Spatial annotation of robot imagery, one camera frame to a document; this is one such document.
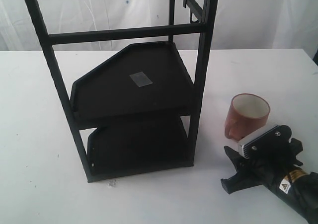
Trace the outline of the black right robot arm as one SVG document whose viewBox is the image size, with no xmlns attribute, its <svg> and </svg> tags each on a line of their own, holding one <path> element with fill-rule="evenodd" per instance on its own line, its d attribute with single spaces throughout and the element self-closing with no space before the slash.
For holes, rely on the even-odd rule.
<svg viewBox="0 0 318 224">
<path fill-rule="evenodd" d="M 277 151 L 268 155 L 246 159 L 237 151 L 225 146 L 227 157 L 236 169 L 236 174 L 221 179 L 228 193 L 263 185 L 280 200 L 301 215 L 308 223 L 318 222 L 318 175 L 306 173 L 296 156 L 303 151 L 301 141 L 292 138 L 279 142 Z"/>
</svg>

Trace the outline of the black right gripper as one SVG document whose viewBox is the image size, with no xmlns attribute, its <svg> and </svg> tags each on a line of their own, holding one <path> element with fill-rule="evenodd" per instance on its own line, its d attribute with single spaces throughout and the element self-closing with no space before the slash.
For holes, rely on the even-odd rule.
<svg viewBox="0 0 318 224">
<path fill-rule="evenodd" d="M 229 146 L 224 151 L 233 163 L 237 173 L 221 179 L 222 188 L 228 193 L 263 185 L 272 192 L 289 192 L 292 185 L 304 176 L 303 164 L 296 156 L 303 151 L 302 142 L 292 138 L 279 142 L 276 150 L 260 157 L 246 159 Z"/>
</svg>

